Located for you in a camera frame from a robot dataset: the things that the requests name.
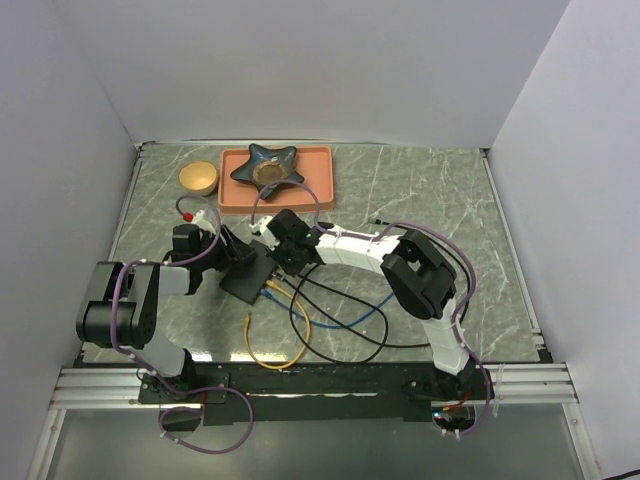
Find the black network switch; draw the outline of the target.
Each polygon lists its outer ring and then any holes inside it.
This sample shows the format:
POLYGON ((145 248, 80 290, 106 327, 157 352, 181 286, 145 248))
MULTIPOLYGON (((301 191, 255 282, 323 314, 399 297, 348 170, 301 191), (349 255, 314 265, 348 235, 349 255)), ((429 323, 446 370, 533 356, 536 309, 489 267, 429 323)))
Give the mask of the black network switch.
POLYGON ((253 254, 248 260, 233 266, 224 275, 219 287, 236 299, 254 305, 278 265, 268 255, 266 245, 252 240, 249 247, 253 254))

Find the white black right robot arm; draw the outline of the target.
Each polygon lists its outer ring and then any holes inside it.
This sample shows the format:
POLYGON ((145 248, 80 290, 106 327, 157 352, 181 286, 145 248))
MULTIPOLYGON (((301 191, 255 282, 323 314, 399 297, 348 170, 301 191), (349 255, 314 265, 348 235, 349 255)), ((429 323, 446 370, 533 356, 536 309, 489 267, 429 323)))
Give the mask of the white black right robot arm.
POLYGON ((472 375, 465 367, 469 354, 454 328, 456 272, 425 234, 407 229, 401 235, 376 236, 326 223, 310 226, 289 209, 261 218, 251 231, 289 275, 317 263, 383 276, 405 312, 424 322, 433 363, 440 370, 439 391, 456 399, 471 388, 472 375))

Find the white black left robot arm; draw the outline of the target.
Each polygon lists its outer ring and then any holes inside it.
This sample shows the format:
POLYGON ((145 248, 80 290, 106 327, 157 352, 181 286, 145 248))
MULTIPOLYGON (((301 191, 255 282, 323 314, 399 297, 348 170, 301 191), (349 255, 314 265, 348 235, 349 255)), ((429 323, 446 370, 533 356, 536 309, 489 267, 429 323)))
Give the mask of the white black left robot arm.
POLYGON ((174 401, 188 401, 198 389, 195 363, 187 349, 157 328, 159 299, 193 295, 205 271, 229 272, 255 257, 255 248, 226 226, 211 232, 196 224, 178 225, 172 249, 161 262, 96 264, 76 320, 77 336, 128 356, 162 377, 162 389, 174 401))

